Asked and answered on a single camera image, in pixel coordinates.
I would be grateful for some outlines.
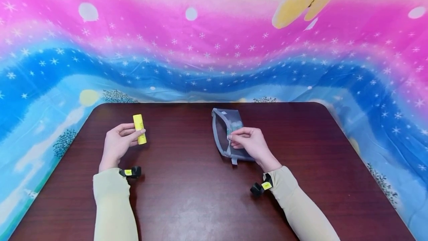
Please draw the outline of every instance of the wooden table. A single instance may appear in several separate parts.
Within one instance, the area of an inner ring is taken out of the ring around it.
[[[142,114],[146,145],[120,167],[141,166],[130,202],[141,240],[297,240],[270,193],[254,199],[255,163],[232,167],[211,129],[214,107],[239,109],[321,208],[342,241],[414,240],[324,106],[317,103],[105,104],[79,131],[11,240],[92,240],[92,176],[105,133]]]

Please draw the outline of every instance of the beige sleeve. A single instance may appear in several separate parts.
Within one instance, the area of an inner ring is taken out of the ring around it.
[[[110,168],[94,175],[97,204],[94,241],[138,241],[135,218],[129,203],[129,184]]]
[[[340,240],[326,216],[302,191],[287,167],[283,166],[268,174],[273,182],[270,190],[300,241]]]

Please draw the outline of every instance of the tree illustration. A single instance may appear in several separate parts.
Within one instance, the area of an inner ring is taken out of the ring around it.
[[[138,100],[117,89],[103,90],[101,99],[107,103],[139,103]]]
[[[253,103],[276,103],[276,98],[263,96],[261,98],[254,98]]]
[[[389,184],[386,176],[382,173],[377,172],[377,170],[375,170],[370,163],[367,164],[367,168],[376,180],[379,187],[382,189],[383,193],[388,198],[389,202],[391,202],[392,206],[397,209],[399,194],[394,191],[392,186]]]
[[[77,132],[74,129],[67,129],[61,134],[53,145],[55,156],[62,159],[67,149],[70,147],[73,140],[76,138]]]

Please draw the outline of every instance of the wrist strap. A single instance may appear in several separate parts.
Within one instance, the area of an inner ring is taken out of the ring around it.
[[[266,190],[270,189],[273,187],[273,183],[272,183],[272,177],[266,173],[265,174],[265,180],[263,181],[263,183],[260,185],[257,182],[253,184],[253,187],[251,187],[250,191],[251,193],[253,193],[253,195],[255,197],[259,197],[262,195],[262,193],[264,193]]]

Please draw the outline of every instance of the colorful backdrop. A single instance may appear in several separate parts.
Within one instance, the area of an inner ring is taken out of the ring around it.
[[[428,0],[0,0],[0,240],[106,102],[325,105],[428,240]]]

